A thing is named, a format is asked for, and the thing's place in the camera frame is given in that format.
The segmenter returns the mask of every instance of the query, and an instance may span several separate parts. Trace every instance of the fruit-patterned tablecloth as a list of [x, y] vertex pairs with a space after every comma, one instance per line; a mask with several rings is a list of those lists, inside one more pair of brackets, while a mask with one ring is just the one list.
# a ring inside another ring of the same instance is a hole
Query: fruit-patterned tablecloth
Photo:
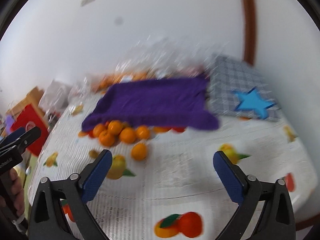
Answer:
[[[70, 116], [67, 110], [59, 119], [33, 172], [28, 190], [31, 204], [42, 177], [60, 180], [74, 172], [80, 173], [93, 162], [89, 151], [103, 149], [97, 139], [78, 137], [82, 121], [100, 97], [90, 97], [80, 114]], [[317, 184], [315, 169], [299, 137], [283, 116], [278, 122], [228, 116], [219, 116], [219, 119], [217, 131], [187, 128], [184, 132], [170, 130], [154, 135], [147, 141], [149, 155], [142, 162], [130, 157], [133, 145], [118, 143], [110, 148], [113, 155], [125, 156], [127, 168], [136, 175], [118, 180], [106, 178], [95, 199], [87, 204], [110, 239], [160, 239], [154, 233], [159, 220], [190, 211], [203, 218], [203, 234], [197, 239], [217, 237], [237, 208], [212, 164], [213, 154], [223, 144], [250, 155], [238, 162], [244, 173], [268, 182], [284, 177], [294, 211], [305, 203]], [[48, 167], [45, 162], [53, 153], [56, 158], [50, 160], [52, 165]], [[243, 239], [251, 235], [261, 209], [260, 203]], [[76, 224], [68, 221], [74, 235], [81, 238]], [[172, 239], [187, 238], [180, 233]]]

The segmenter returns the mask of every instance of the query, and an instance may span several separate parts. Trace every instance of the red bag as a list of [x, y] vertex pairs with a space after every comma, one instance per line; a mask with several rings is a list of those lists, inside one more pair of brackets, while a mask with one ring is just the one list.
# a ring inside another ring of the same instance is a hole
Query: red bag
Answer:
[[15, 131], [20, 127], [24, 127], [26, 131], [29, 131], [33, 127], [39, 127], [41, 129], [41, 137], [28, 147], [28, 150], [35, 156], [39, 156], [49, 133], [45, 127], [42, 119], [37, 115], [32, 105], [27, 105], [23, 111], [19, 114], [17, 120], [13, 123], [10, 130]]

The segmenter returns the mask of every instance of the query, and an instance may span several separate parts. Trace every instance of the printed green leaf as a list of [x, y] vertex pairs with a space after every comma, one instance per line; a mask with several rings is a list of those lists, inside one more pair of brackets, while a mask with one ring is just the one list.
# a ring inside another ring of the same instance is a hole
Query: printed green leaf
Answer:
[[136, 175], [128, 169], [125, 169], [122, 176], [135, 177]]
[[239, 154], [238, 154], [238, 156], [239, 156], [239, 160], [242, 160], [242, 159], [244, 159], [244, 158], [248, 158], [248, 157], [250, 157], [251, 155], [247, 155], [247, 154], [241, 154], [241, 153], [239, 153]]
[[68, 204], [68, 200], [66, 200], [66, 199], [61, 200], [61, 205], [62, 206], [65, 206], [67, 204]]
[[160, 224], [160, 228], [167, 228], [171, 226], [180, 216], [181, 216], [180, 214], [172, 214], [166, 217], [164, 220], [162, 220]]

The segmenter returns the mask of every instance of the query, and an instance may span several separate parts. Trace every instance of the human hand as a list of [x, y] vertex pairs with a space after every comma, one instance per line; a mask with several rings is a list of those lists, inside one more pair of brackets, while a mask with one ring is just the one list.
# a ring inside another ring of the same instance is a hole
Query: human hand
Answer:
[[[21, 179], [18, 177], [18, 174], [15, 169], [10, 170], [10, 178], [13, 182], [11, 187], [11, 192], [16, 196], [14, 200], [14, 207], [17, 210], [17, 216], [20, 217], [24, 213], [24, 192], [22, 188]], [[0, 196], [0, 206], [5, 207], [5, 200]]]

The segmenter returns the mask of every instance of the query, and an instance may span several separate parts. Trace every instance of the white logo on red bag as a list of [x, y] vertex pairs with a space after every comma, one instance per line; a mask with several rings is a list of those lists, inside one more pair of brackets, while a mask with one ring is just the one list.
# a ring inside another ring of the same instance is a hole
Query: white logo on red bag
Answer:
[[26, 125], [26, 132], [31, 130], [32, 128], [36, 127], [36, 124], [32, 121], [28, 122]]

